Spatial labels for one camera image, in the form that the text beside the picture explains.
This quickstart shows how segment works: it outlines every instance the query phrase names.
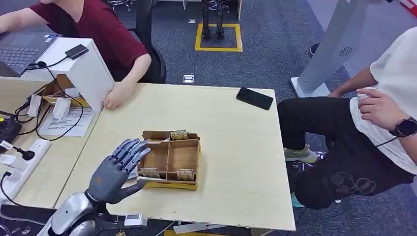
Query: paper sheet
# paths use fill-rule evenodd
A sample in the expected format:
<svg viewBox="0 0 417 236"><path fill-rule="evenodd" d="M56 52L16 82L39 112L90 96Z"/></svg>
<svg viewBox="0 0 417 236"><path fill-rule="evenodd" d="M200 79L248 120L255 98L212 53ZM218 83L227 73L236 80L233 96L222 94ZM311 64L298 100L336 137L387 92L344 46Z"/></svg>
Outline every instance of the paper sheet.
<svg viewBox="0 0 417 236"><path fill-rule="evenodd" d="M68 115L61 120L55 119L52 110L47 115L47 118L43 121L40 126L40 135L56 135L60 136L70 129L80 118L81 107L71 107ZM83 117L80 122L71 129L65 136L85 136L89 125L94 118L94 111L91 108L84 108Z"/></svg>

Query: laptop keyboard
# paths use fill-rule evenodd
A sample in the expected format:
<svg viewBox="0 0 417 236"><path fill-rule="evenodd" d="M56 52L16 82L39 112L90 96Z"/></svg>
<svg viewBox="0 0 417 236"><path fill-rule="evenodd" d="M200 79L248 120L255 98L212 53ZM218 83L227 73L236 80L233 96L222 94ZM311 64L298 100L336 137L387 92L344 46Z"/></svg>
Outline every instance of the laptop keyboard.
<svg viewBox="0 0 417 236"><path fill-rule="evenodd" d="M37 51L36 48L0 49L0 60L8 66L26 67L30 62L33 62L33 55Z"/></svg>

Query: cardboard box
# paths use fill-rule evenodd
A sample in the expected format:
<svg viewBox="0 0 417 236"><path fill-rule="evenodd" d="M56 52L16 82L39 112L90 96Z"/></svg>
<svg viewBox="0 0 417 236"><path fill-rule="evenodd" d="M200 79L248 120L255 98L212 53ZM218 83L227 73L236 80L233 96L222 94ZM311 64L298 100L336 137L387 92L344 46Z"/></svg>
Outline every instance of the cardboard box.
<svg viewBox="0 0 417 236"><path fill-rule="evenodd" d="M152 178L145 188L197 190L200 137L196 133L184 132L186 139L173 140L171 134L170 131L143 132L152 151L138 165L138 181L142 181L141 177Z"/></svg>
<svg viewBox="0 0 417 236"><path fill-rule="evenodd" d="M69 89L69 88L73 88L74 85L71 83L71 81L67 78L66 75L58 75L57 76L57 81L61 87L61 89L65 90L65 89ZM45 90L43 91L42 94L42 98L45 99L46 101L55 104L55 102L57 101L57 98L53 98L51 96L53 95L59 95L64 97L65 94L63 94L61 92L61 89L58 87L56 81L52 81L51 83L47 84L45 86ZM87 101L82 98L75 98L75 100L77 100L78 102L81 103L81 105L83 105L83 107L89 108L89 104L87 103ZM76 101L71 99L71 107L80 107L80 104L78 104Z"/></svg>

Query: smartwatch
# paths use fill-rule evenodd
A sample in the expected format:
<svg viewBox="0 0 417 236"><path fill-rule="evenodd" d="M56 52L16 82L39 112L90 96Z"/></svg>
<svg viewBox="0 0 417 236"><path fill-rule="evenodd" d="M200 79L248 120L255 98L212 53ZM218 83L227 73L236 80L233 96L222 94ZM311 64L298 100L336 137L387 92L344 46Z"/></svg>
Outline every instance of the smartwatch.
<svg viewBox="0 0 417 236"><path fill-rule="evenodd" d="M404 138L417 133L417 120L413 117L400 121L390 134L398 138Z"/></svg>

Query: tabletop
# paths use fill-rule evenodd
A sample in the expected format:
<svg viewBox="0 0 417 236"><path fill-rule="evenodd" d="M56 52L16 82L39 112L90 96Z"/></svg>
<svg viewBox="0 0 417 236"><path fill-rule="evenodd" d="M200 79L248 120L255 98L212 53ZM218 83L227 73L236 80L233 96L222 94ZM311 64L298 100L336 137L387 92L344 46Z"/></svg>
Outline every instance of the tabletop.
<svg viewBox="0 0 417 236"><path fill-rule="evenodd" d="M128 104L103 110L55 207L85 191L123 140L185 129L201 138L198 189L144 189L108 205L110 213L294 231L275 99L265 111L236 100L238 90L138 84ZM275 98L274 90L255 90Z"/></svg>
<svg viewBox="0 0 417 236"><path fill-rule="evenodd" d="M28 96L43 85L45 85L44 82L0 80L0 110L13 114L18 107L26 102ZM96 117L84 137L64 136L52 142L50 149L14 201L31 207L54 207L97 120ZM32 130L36 125L35 120L24 124L21 132ZM28 149L36 139L39 139L37 134L31 133L18 136L13 144ZM9 151L7 154L16 154L16 152ZM2 175L5 170L6 167L1 165L0 174Z"/></svg>

